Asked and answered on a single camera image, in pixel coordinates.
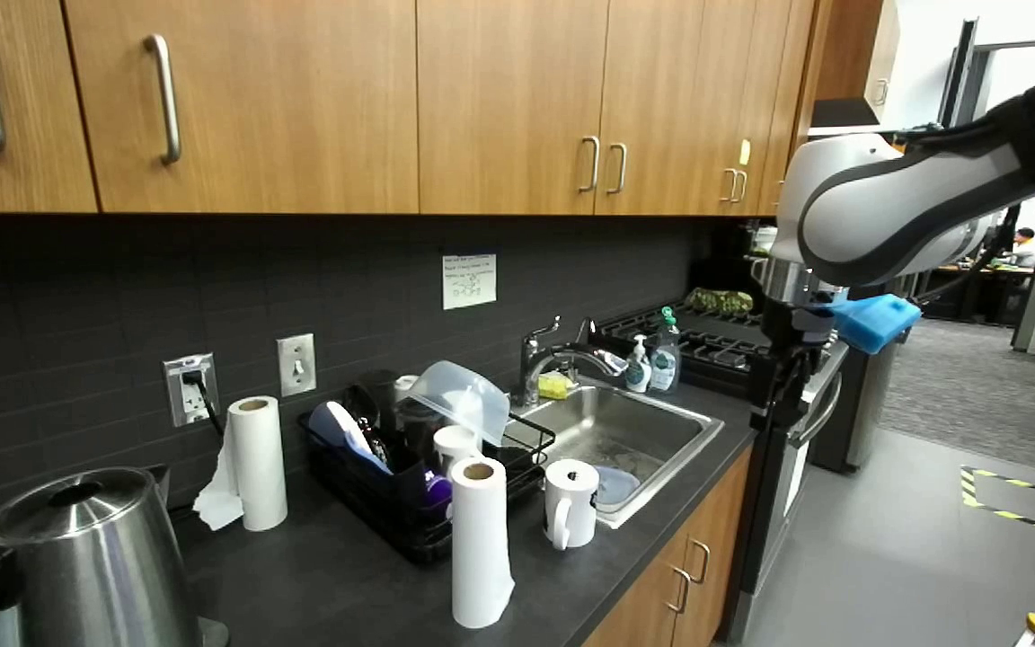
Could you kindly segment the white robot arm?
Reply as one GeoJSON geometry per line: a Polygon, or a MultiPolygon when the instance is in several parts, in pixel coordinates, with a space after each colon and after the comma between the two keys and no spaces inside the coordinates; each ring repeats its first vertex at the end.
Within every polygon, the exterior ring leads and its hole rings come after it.
{"type": "Polygon", "coordinates": [[[1035,196],[1035,85],[982,118],[923,130],[905,152],[877,134],[793,152],[774,255],[841,287],[877,287],[960,257],[982,220],[1035,196]]]}

